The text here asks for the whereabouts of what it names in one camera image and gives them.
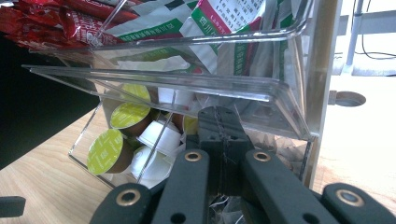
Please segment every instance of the green packet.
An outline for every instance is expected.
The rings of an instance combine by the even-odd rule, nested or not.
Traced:
[[[259,30],[265,0],[201,0],[180,32],[183,36],[226,35]],[[211,74],[245,75],[254,46],[222,44],[190,46]]]
[[[107,29],[105,33],[125,42],[181,37],[179,29],[190,16],[197,1],[184,0],[181,3],[173,1],[167,5],[159,5],[150,13]]]
[[[291,13],[291,0],[277,0],[276,28],[286,28],[294,23]],[[288,61],[288,41],[274,43],[274,75],[273,78],[285,81],[285,66]]]

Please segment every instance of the black object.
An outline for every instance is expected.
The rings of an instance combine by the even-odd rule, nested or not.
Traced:
[[[232,111],[209,107],[198,119],[199,136],[187,138],[187,150],[177,156],[157,210],[146,214],[154,216],[153,223],[206,223],[207,197],[224,192],[241,196],[247,223],[396,223],[390,211],[361,189],[333,184],[318,195],[304,187],[275,154],[253,149]],[[191,148],[197,146],[202,150]],[[98,210],[117,209],[107,200],[111,198],[106,197]],[[97,215],[92,223],[103,223]],[[124,223],[120,212],[114,218]]]
[[[143,185],[120,185],[105,197],[91,223],[141,223],[150,199],[151,193]]]
[[[209,156],[202,150],[186,150],[177,155],[174,169],[152,223],[207,223]]]
[[[0,217],[20,217],[23,215],[26,199],[20,196],[0,197]]]
[[[0,35],[0,170],[99,104],[99,97],[30,73],[22,64],[61,65]]]

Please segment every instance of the clear acrylic organizer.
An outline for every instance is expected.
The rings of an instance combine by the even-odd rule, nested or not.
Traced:
[[[306,62],[312,32],[312,23],[308,22],[312,0],[299,1],[291,24],[282,28],[104,46],[101,39],[108,29],[120,24],[125,3],[120,1],[115,7],[94,36],[91,47],[32,51],[56,57],[66,67],[24,66],[32,73],[103,100],[70,151],[72,160],[86,167],[84,161],[90,144],[100,134],[98,131],[108,129],[108,119],[103,116],[109,111],[106,101],[134,102],[191,117],[196,117],[202,108],[217,105],[235,112],[255,146],[288,147],[285,142],[292,141],[289,145],[294,147],[294,142],[299,142],[295,148],[303,151],[296,149],[298,156],[288,160],[297,164],[299,168],[293,172],[304,179],[308,150],[316,138],[306,124],[305,95],[310,79]],[[198,49],[213,48],[217,50],[213,60],[203,62],[202,55],[196,53]],[[125,88],[134,84],[147,88],[149,99]],[[130,175],[100,178],[110,186],[135,181]]]

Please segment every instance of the metal pole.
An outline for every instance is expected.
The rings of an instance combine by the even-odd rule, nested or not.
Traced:
[[[306,122],[309,131],[316,136],[306,165],[305,185],[310,188],[315,176],[323,134],[342,2],[342,0],[317,0],[315,2],[315,27],[314,33],[311,34],[313,38],[310,41],[310,56],[307,63],[308,81],[306,82]]]
[[[358,40],[359,29],[361,28],[362,8],[363,0],[358,0],[355,12],[353,13],[353,24],[350,34],[349,48],[346,56],[346,64],[344,65],[342,74],[351,75],[353,71],[353,56],[355,55],[355,48],[356,42]]]

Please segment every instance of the screw hole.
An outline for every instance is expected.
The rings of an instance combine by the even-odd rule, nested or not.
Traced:
[[[198,158],[197,154],[193,154],[193,153],[189,154],[189,159],[196,160],[197,158]]]
[[[131,202],[131,201],[134,200],[134,197],[135,197],[135,196],[136,196],[136,195],[134,195],[133,192],[128,192],[128,193],[122,195],[121,198],[122,198],[122,200],[123,200],[124,202],[129,203],[129,202]]]
[[[340,106],[359,106],[366,103],[366,97],[353,91],[338,91],[335,103]]]
[[[184,223],[186,221],[186,216],[181,213],[175,213],[171,216],[171,222],[175,224]]]
[[[267,160],[268,159],[267,155],[265,155],[265,154],[258,154],[257,157],[259,159],[262,159],[262,160]]]
[[[348,201],[350,201],[350,202],[352,202],[352,203],[356,203],[356,202],[358,201],[358,198],[357,198],[355,195],[352,195],[352,194],[350,194],[350,193],[343,192],[343,193],[341,193],[341,196],[342,196],[345,200],[348,200]]]
[[[318,224],[319,223],[319,219],[309,213],[303,214],[303,219],[309,224]]]

